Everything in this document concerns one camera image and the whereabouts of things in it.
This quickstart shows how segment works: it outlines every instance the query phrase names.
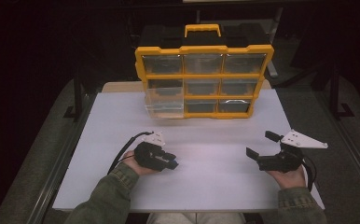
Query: jacket sleeve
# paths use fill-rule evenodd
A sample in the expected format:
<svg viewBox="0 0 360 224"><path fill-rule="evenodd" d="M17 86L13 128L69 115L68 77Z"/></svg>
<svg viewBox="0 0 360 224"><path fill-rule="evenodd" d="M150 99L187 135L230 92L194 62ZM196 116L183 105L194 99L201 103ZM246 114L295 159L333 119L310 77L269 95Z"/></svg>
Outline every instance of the jacket sleeve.
<svg viewBox="0 0 360 224"><path fill-rule="evenodd" d="M278 215L278 223L327 223L323 209L313 199L307 188L280 190Z"/></svg>
<svg viewBox="0 0 360 224"><path fill-rule="evenodd" d="M77 206L65 223L125 223L130 193L138 179L133 169L120 163L99 181L90 198Z"/></svg>

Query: yellow handle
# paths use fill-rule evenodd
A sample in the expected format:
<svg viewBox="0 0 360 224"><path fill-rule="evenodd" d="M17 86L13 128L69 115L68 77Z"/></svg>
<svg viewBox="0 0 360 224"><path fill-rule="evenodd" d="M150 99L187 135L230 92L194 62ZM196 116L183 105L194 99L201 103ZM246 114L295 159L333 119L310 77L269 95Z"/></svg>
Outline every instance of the yellow handle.
<svg viewBox="0 0 360 224"><path fill-rule="evenodd" d="M220 27L218 24L192 24L186 25L184 37L187 37L188 31L217 31L218 36L221 36Z"/></svg>

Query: dark background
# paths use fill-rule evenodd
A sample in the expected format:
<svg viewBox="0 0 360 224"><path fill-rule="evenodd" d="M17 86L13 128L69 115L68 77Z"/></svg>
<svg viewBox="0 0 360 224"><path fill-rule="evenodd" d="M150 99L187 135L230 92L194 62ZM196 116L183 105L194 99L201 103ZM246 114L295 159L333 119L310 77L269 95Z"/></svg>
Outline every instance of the dark background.
<svg viewBox="0 0 360 224"><path fill-rule="evenodd" d="M133 47L143 26L195 21L193 10L104 10L118 4L0 1L0 203L64 85L75 75L88 92L107 81L137 80ZM259 9L210 8L201 19L258 19L275 12L274 7ZM301 39L296 67L308 68L327 55L335 58L360 93L360 1L285 7L276 38Z"/></svg>

